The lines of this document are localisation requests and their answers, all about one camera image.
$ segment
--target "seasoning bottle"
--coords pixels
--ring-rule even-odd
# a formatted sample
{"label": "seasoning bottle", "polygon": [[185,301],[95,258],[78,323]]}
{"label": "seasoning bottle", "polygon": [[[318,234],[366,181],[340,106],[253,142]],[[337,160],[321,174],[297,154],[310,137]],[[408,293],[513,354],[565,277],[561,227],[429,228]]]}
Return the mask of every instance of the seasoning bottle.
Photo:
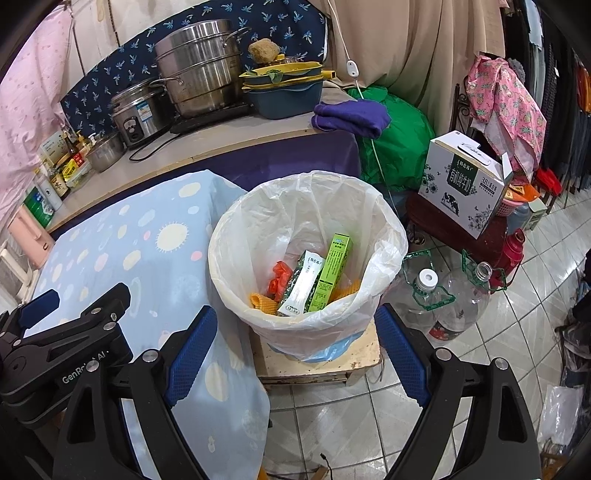
{"label": "seasoning bottle", "polygon": [[70,194],[70,189],[68,188],[68,185],[66,185],[64,177],[61,176],[61,172],[51,164],[50,160],[44,161],[43,164],[45,165],[47,177],[49,178],[53,189],[62,200],[65,199]]}
{"label": "seasoning bottle", "polygon": [[39,168],[35,169],[34,181],[41,195],[43,195],[45,200],[49,202],[53,209],[59,209],[62,206],[63,202],[61,201],[60,196],[53,189],[53,186],[51,185],[47,177],[43,173],[41,173],[41,170]]}
{"label": "seasoning bottle", "polygon": [[92,148],[92,142],[90,140],[85,139],[80,131],[76,132],[76,135],[78,135],[78,142],[76,144],[76,148],[78,148],[82,157],[86,159],[86,154]]}
{"label": "seasoning bottle", "polygon": [[57,164],[61,166],[61,174],[66,181],[66,185],[71,189],[75,189],[91,168],[90,164],[80,154],[80,151],[74,146],[67,132],[63,133],[63,139],[68,153]]}
{"label": "seasoning bottle", "polygon": [[64,132],[63,138],[64,142],[66,142],[66,147],[68,149],[68,153],[70,154],[70,158],[76,162],[78,167],[84,165],[84,158],[82,158],[80,150],[72,143],[72,140],[70,140],[70,136]]}

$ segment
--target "navy blue cloth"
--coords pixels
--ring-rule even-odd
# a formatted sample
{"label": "navy blue cloth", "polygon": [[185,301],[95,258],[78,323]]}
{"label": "navy blue cloth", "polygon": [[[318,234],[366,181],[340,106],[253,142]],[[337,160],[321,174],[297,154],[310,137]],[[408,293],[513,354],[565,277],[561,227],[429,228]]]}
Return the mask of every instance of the navy blue cloth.
{"label": "navy blue cloth", "polygon": [[314,107],[312,126],[325,132],[345,130],[360,137],[380,138],[382,131],[392,121],[384,105],[373,100],[349,100]]}
{"label": "navy blue cloth", "polygon": [[323,62],[326,17],[307,0],[212,0],[167,18],[144,30],[99,62],[62,99],[61,105],[75,130],[84,136],[115,130],[111,98],[127,87],[158,76],[155,44],[189,24],[228,18],[234,29],[251,27],[242,37],[242,65],[255,67],[248,45],[270,38],[286,56]]}

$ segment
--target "power cord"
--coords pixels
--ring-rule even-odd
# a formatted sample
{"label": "power cord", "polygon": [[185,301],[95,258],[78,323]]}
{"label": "power cord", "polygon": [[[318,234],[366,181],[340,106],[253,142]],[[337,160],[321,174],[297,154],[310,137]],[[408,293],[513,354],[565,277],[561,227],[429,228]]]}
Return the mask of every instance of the power cord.
{"label": "power cord", "polygon": [[[357,91],[359,92],[359,96],[363,100],[365,100],[365,97],[363,96],[363,92],[361,91],[361,88],[359,87],[359,81],[357,80],[357,78],[359,77],[359,68],[357,67],[357,64],[351,59],[351,56],[349,55],[349,50],[347,49],[347,45],[345,44],[345,39],[343,38],[343,33],[341,32],[341,29],[340,29],[339,17],[337,16],[336,11],[331,4],[331,0],[326,0],[326,2],[329,4],[330,11],[332,12],[333,21],[336,26],[336,31],[338,32],[340,40],[343,44],[343,48],[345,49],[345,55],[347,57],[347,64],[346,64],[347,74],[353,80],[355,80],[355,86],[357,87]],[[374,151],[375,160],[378,163],[379,173],[382,176],[382,180],[384,181],[384,187],[386,188],[386,191],[388,192],[388,196],[390,197],[390,205],[392,207],[392,210],[394,211],[396,216],[398,218],[400,218],[400,215],[398,214],[398,211],[396,210],[396,207],[394,206],[394,200],[392,199],[392,193],[390,192],[390,189],[388,188],[388,184],[386,182],[386,177],[384,176],[384,171],[382,170],[382,164],[379,161],[378,152],[375,149],[374,139],[370,138],[369,141],[371,142],[371,148]]]}
{"label": "power cord", "polygon": [[320,457],[326,462],[326,466],[328,467],[329,472],[330,472],[330,480],[334,480],[332,477],[332,468],[330,467],[330,463],[329,463],[328,458],[326,458],[326,455],[324,453],[321,453]]}

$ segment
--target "cow illustration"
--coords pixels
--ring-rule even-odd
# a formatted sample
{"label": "cow illustration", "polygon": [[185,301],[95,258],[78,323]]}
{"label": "cow illustration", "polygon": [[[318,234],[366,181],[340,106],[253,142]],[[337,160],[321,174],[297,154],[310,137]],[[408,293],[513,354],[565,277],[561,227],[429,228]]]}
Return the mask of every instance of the cow illustration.
{"label": "cow illustration", "polygon": [[456,216],[460,214],[460,210],[457,206],[457,200],[453,195],[450,195],[449,193],[444,193],[443,198],[441,199],[441,204],[449,208],[453,213],[456,214]]}

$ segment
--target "plastic basket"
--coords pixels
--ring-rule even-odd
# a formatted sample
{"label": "plastic basket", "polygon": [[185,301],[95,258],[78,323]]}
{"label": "plastic basket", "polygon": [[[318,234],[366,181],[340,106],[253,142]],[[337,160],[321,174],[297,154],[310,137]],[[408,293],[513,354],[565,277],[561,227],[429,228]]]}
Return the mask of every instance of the plastic basket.
{"label": "plastic basket", "polygon": [[507,217],[522,203],[523,202],[513,202],[513,200],[503,199],[496,214],[499,217]]}

